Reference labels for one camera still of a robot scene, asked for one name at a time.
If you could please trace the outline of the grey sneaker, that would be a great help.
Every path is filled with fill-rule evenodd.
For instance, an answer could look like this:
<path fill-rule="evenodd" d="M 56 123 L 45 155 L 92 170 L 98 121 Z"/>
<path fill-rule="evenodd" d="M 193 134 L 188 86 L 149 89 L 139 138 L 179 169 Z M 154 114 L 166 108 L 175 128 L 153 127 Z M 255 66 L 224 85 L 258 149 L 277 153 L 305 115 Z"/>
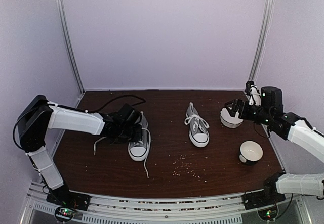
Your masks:
<path fill-rule="evenodd" d="M 148 169 L 146 166 L 146 161 L 147 161 L 147 157 L 148 157 L 149 151 L 150 151 L 151 133 L 150 133 L 150 130 L 148 129 L 148 121 L 147 121 L 146 117 L 144 116 L 144 112 L 141 111 L 140 113 L 142 116 L 142 119 L 140 122 L 140 125 L 142 126 L 142 140 L 139 140 L 137 142 L 128 142 L 128 141 L 123 141 L 120 139 L 110 139 L 110 138 L 102 136 L 100 139 L 98 139 L 94 142 L 93 151 L 94 151 L 94 154 L 96 154 L 98 143 L 105 139 L 111 140 L 112 143 L 115 143 L 115 142 L 127 143 L 128 144 L 128 154 L 129 154 L 130 158 L 136 162 L 143 162 L 146 177 L 149 178 L 149 172 L 148 172 Z"/>
<path fill-rule="evenodd" d="M 209 124 L 199 115 L 193 102 L 186 110 L 184 124 L 189 126 L 189 139 L 198 148 L 204 148 L 210 140 Z"/>

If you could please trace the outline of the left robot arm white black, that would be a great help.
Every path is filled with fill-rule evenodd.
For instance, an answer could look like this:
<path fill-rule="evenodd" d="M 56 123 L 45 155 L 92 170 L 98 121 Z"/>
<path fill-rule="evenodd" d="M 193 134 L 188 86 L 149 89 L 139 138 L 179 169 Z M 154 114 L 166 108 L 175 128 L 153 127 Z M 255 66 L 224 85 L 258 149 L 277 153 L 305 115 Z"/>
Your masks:
<path fill-rule="evenodd" d="M 125 140 L 129 147 L 150 143 L 148 122 L 143 112 L 125 103 L 117 112 L 102 113 L 80 110 L 48 101 L 37 95 L 20 114 L 12 131 L 14 144 L 29 157 L 45 181 L 50 194 L 62 206 L 73 201 L 73 195 L 46 149 L 49 129 L 89 133 L 103 139 Z"/>

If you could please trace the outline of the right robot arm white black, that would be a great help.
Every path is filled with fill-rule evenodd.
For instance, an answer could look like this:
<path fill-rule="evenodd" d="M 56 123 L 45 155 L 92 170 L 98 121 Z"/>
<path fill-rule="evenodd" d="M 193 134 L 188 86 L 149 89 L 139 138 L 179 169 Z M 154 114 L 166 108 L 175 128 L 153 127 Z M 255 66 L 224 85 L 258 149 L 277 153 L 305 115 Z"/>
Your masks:
<path fill-rule="evenodd" d="M 253 81 L 246 84 L 250 99 L 233 99 L 224 104 L 231 117 L 267 126 L 268 132 L 277 134 L 323 161 L 323 133 L 312 127 L 308 120 L 293 112 L 284 112 L 282 90 L 265 86 L 257 89 Z M 264 182 L 260 201 L 271 204 L 279 194 L 302 194 L 323 200 L 323 174 L 279 173 Z"/>

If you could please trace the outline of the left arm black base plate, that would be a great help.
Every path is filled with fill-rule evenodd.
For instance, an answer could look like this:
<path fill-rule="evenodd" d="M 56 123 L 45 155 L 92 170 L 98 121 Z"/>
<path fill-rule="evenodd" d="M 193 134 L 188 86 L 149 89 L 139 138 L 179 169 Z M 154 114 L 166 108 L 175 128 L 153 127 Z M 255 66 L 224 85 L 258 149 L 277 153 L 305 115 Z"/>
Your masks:
<path fill-rule="evenodd" d="M 50 191 L 46 197 L 46 201 L 67 207 L 73 210 L 87 211 L 91 197 L 87 194 L 71 192 L 67 190 Z"/>

